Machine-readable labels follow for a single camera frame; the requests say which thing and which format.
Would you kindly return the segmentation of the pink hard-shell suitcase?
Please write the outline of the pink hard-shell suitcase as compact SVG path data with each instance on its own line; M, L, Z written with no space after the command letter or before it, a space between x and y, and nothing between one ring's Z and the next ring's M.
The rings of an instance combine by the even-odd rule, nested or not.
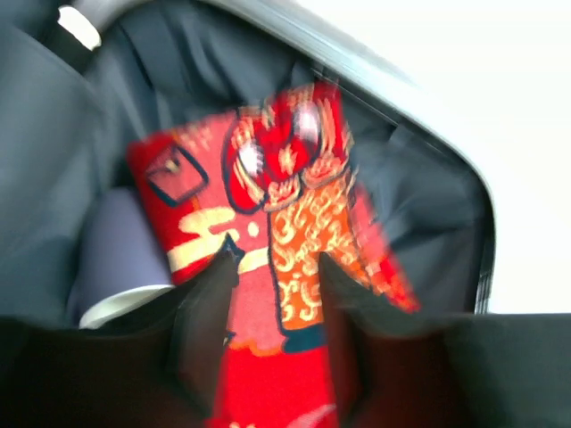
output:
M332 72L200 1L153 1L87 51L56 1L1 4L1 312L70 322L89 211L127 185L129 143ZM425 311L478 309L490 210L456 153L341 81L351 159Z

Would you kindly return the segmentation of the red patterned towel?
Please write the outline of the red patterned towel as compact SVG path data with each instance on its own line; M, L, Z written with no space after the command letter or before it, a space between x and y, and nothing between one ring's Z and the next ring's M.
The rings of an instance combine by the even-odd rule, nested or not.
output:
M128 148L174 284L240 255L210 427L331 427L318 259L407 312L420 305L350 164L338 88L318 82Z

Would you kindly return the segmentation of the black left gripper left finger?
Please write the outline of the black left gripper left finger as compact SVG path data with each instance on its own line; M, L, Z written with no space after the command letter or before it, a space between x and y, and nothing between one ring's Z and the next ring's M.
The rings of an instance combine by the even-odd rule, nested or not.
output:
M201 427L211 415L237 257L97 329L1 321L4 427Z

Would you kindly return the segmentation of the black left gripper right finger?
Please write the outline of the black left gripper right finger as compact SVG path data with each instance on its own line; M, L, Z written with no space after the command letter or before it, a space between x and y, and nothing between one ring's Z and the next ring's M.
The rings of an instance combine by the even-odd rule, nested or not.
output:
M327 254L319 281L341 426L569 426L569 315L406 313Z

